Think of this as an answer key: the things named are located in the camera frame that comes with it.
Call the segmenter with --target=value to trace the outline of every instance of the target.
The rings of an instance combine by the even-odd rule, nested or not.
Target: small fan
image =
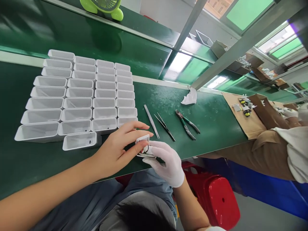
[[[121,0],[80,0],[80,3],[88,12],[97,13],[99,10],[111,14],[115,20],[123,20],[123,12],[119,8]]]

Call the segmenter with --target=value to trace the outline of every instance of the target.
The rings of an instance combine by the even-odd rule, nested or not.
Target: gloved hand
[[[153,146],[151,153],[165,161],[166,166],[162,166],[154,158],[147,157],[142,159],[142,161],[151,165],[155,172],[172,187],[180,187],[184,182],[184,171],[177,152],[164,142],[150,141],[149,145]]]
[[[303,104],[298,109],[298,120],[308,121],[308,103]]]
[[[298,117],[298,112],[293,109],[284,108],[282,113],[286,118]]]

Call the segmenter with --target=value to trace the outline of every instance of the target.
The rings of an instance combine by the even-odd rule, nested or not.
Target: green workbench
[[[49,49],[70,51],[78,56],[130,65],[133,75],[182,84],[191,84],[211,66],[211,63],[202,59],[172,51],[41,0],[31,3],[1,1],[0,9],[5,9],[0,12],[2,51],[40,58],[47,58]],[[4,80],[0,86],[0,199],[75,165],[97,150],[64,152],[61,142],[40,144],[14,141],[33,80],[40,72],[41,68],[38,67],[0,62],[0,74]],[[228,70],[219,76],[227,79],[217,86],[221,91],[248,95],[261,93],[275,101],[296,98],[292,93],[263,85]],[[198,92],[197,104],[185,106],[180,101],[188,90],[140,82],[134,82],[134,85],[138,119],[149,124],[144,104],[151,114],[159,112],[176,139],[176,142],[172,142],[162,126],[156,123],[160,141],[171,145],[181,159],[247,141],[222,95]],[[199,127],[201,134],[195,134],[190,129],[196,141],[192,141],[185,133],[174,113],[175,109],[179,109]],[[136,157],[115,176],[148,167],[141,158]]]
[[[0,74],[5,79],[0,86],[1,155],[0,155],[0,199],[40,180],[57,174],[83,159],[93,155],[97,148],[63,151],[62,142],[31,143],[14,140],[25,105],[33,87],[33,80],[40,75],[41,68],[0,62]],[[245,134],[233,116],[222,95],[198,92],[195,105],[181,105],[188,90],[134,82],[138,120],[150,125],[143,105],[153,115],[159,112],[176,142],[173,142],[163,127],[156,121],[159,141],[168,143],[181,159],[211,152],[247,141]],[[179,109],[200,129],[193,141],[186,134],[181,121],[175,114]],[[149,165],[135,157],[115,176],[143,169]]]

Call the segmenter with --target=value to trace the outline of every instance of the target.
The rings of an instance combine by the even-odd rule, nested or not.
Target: lap
[[[151,168],[135,173],[124,190],[115,179],[83,188],[50,211],[31,230],[92,230],[116,204],[139,191],[163,199],[176,217],[171,186]]]
[[[211,154],[220,155],[268,176],[295,180],[287,161],[287,142],[272,130],[264,131],[255,141],[221,149]]]

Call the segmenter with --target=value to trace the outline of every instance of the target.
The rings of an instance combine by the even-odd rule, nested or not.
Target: pliers
[[[176,112],[177,116],[181,119],[181,122],[182,122],[182,124],[183,124],[183,126],[184,126],[184,128],[185,128],[186,133],[189,135],[190,138],[192,138],[193,140],[196,140],[196,138],[195,138],[195,137],[190,133],[190,131],[188,130],[188,128],[187,128],[187,126],[186,126],[184,120],[186,120],[186,121],[196,130],[197,133],[200,134],[200,130],[197,128],[196,125],[194,125],[194,124],[193,124],[192,122],[190,122],[187,118],[185,118],[185,117],[182,115],[181,112],[179,112],[178,110],[176,110],[175,112]]]

